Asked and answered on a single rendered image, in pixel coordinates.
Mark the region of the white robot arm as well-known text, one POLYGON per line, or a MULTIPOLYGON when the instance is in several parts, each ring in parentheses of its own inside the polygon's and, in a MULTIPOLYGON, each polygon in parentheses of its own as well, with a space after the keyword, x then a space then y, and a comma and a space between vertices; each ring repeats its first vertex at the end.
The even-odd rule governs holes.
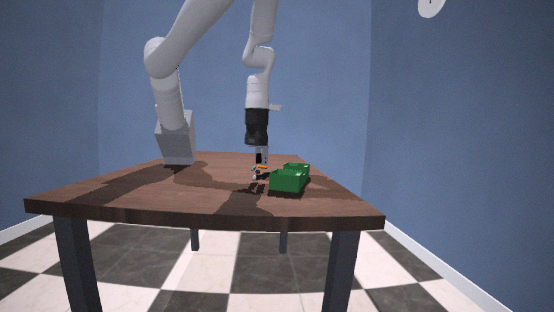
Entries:
MULTIPOLYGON (((186 122, 179 65, 190 49, 228 11, 234 1, 186 0, 168 35, 165 38, 152 38, 146 43, 144 66, 150 76, 156 113, 164 128, 177 130, 186 122)), ((242 60, 246 67, 264 71, 248 77, 247 93, 269 94, 269 79, 276 54, 272 48, 259 45, 269 43, 273 39, 278 3, 279 0, 254 1, 249 39, 242 60)))

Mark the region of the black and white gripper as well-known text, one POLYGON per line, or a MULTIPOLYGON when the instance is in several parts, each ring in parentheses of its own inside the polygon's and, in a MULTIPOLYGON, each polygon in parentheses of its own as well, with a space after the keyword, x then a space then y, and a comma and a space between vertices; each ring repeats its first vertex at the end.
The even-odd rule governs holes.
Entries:
POLYGON ((255 164, 268 165, 267 125, 269 111, 281 111, 281 105, 269 104, 269 94, 248 92, 245 107, 245 144, 255 147, 255 164), (275 110, 270 110, 275 109, 275 110), (262 148, 262 162, 261 162, 262 148))

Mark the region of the green open-top bin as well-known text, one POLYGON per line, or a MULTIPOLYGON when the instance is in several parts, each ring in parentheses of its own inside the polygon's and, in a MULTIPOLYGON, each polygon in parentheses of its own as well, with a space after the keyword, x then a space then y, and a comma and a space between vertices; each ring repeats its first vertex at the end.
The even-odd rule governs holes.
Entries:
POLYGON ((269 189, 299 193, 309 177, 310 164, 288 162, 269 173, 269 189))

